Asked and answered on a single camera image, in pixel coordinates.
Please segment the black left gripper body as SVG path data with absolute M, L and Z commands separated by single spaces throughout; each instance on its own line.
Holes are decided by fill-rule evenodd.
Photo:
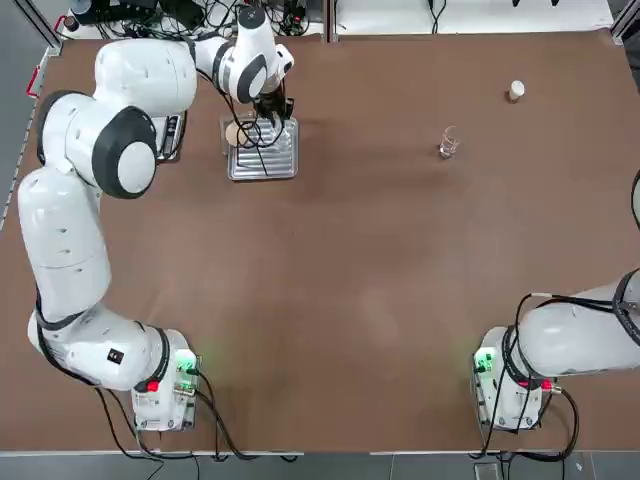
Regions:
M 283 85 L 278 85 L 270 92 L 261 92 L 256 100 L 259 111 L 285 111 L 286 105 L 287 96 Z

